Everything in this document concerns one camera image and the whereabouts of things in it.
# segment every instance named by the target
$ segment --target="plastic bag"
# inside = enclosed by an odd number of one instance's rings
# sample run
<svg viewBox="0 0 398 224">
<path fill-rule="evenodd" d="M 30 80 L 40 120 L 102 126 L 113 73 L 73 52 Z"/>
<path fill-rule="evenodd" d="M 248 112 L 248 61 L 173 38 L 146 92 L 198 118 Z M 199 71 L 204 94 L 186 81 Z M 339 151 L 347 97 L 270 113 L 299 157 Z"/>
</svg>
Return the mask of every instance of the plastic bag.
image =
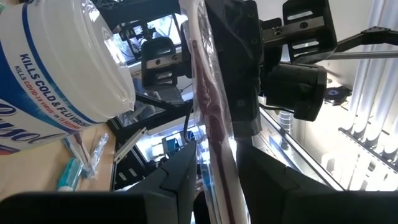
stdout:
<svg viewBox="0 0 398 224">
<path fill-rule="evenodd" d="M 244 224 L 248 220 L 243 193 L 229 144 L 233 139 L 231 115 L 206 6 L 202 0 L 179 3 L 188 17 L 183 29 L 192 55 L 195 122 L 203 131 L 198 157 L 211 222 Z"/>
</svg>

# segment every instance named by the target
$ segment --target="wooden table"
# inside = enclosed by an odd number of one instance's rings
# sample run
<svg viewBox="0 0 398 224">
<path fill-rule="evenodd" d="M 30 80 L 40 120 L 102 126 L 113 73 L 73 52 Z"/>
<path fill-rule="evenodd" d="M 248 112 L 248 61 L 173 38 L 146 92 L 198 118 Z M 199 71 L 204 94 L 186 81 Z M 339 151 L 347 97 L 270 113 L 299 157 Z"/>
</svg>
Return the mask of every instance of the wooden table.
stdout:
<svg viewBox="0 0 398 224">
<path fill-rule="evenodd" d="M 87 149 L 92 150 L 100 137 L 109 134 L 95 179 L 81 179 L 77 190 L 109 191 L 113 173 L 113 156 L 116 138 L 102 124 L 83 132 Z M 0 200 L 20 192 L 54 191 L 62 172 L 71 158 L 62 141 L 56 141 L 35 149 L 0 156 Z"/>
</svg>

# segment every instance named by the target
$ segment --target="lysol logo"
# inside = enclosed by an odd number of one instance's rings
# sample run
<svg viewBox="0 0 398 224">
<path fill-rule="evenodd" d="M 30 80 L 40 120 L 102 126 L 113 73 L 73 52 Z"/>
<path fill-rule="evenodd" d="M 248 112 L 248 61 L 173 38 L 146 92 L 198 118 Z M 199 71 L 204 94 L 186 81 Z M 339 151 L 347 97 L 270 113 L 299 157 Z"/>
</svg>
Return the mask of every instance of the lysol logo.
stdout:
<svg viewBox="0 0 398 224">
<path fill-rule="evenodd" d="M 12 116 L 17 113 L 17 110 L 10 106 L 0 103 L 0 116 Z M 65 134 L 51 134 L 42 136 L 38 133 L 32 133 L 22 128 L 15 127 L 13 124 L 0 119 L 0 138 L 8 138 L 14 142 L 27 142 L 29 144 L 41 143 L 42 141 L 57 138 Z"/>
</svg>

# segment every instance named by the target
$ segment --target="disinfecting wipes container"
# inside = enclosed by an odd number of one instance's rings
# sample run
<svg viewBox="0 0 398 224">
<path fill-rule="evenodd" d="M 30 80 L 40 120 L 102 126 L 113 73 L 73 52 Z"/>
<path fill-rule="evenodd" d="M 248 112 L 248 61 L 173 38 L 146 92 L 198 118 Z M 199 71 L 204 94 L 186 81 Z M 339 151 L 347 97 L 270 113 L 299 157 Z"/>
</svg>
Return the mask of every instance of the disinfecting wipes container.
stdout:
<svg viewBox="0 0 398 224">
<path fill-rule="evenodd" d="M 0 155 L 134 108 L 121 51 L 88 0 L 35 0 L 0 14 Z"/>
</svg>

